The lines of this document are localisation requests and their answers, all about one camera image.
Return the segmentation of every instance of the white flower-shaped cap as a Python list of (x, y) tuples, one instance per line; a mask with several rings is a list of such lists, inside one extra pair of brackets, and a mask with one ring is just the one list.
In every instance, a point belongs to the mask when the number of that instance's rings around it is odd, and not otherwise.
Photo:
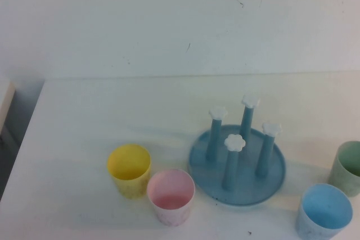
[(263, 132), (266, 135), (275, 137), (282, 132), (281, 124), (264, 123), (263, 124)]
[(239, 134), (230, 134), (224, 141), (227, 149), (229, 151), (240, 152), (242, 148), (245, 146), (245, 141)]
[(209, 114), (214, 120), (223, 120), (227, 115), (225, 107), (214, 107), (209, 111)]
[(247, 108), (253, 109), (259, 106), (260, 98), (252, 95), (245, 94), (241, 101)]

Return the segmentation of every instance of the plastic cup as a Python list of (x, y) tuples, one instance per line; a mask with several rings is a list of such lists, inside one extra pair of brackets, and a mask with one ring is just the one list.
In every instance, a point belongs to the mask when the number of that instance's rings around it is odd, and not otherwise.
[(341, 190), (316, 184), (301, 198), (295, 227), (301, 239), (327, 240), (344, 229), (352, 217), (351, 203)]
[(360, 142), (346, 142), (339, 147), (328, 183), (348, 197), (360, 193)]
[(147, 196), (157, 218), (167, 226), (179, 226), (189, 217), (195, 184), (180, 169), (156, 173), (147, 185)]
[(107, 169), (120, 193), (128, 199), (145, 195), (150, 179), (151, 157), (137, 144), (115, 149), (107, 160)]

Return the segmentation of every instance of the dark floor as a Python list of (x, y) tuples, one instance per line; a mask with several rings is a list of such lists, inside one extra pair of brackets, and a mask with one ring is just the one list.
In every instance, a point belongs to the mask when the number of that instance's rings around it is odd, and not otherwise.
[(0, 200), (4, 193), (7, 180), (9, 179), (15, 158), (15, 154), (10, 151), (8, 145), (0, 140)]

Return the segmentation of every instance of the table surface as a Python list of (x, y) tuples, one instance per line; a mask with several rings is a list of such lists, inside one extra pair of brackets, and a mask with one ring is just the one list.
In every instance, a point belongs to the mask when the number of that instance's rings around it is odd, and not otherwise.
[(0, 80), (0, 132), (15, 93), (15, 87), (8, 80)]
[[(0, 203), (1, 239), (298, 239), (296, 210), (305, 189), (325, 182), (338, 146), (359, 139), (360, 73), (50, 80), (21, 145)], [(221, 205), (197, 189), (190, 218), (159, 223), (144, 197), (126, 200), (106, 170), (110, 152), (138, 143), (152, 173), (185, 169), (190, 147), (210, 128), (208, 109), (239, 124), (244, 93), (262, 98), (253, 127), (282, 124), (281, 190), (258, 206)], [(358, 239), (353, 221), (334, 239)]]

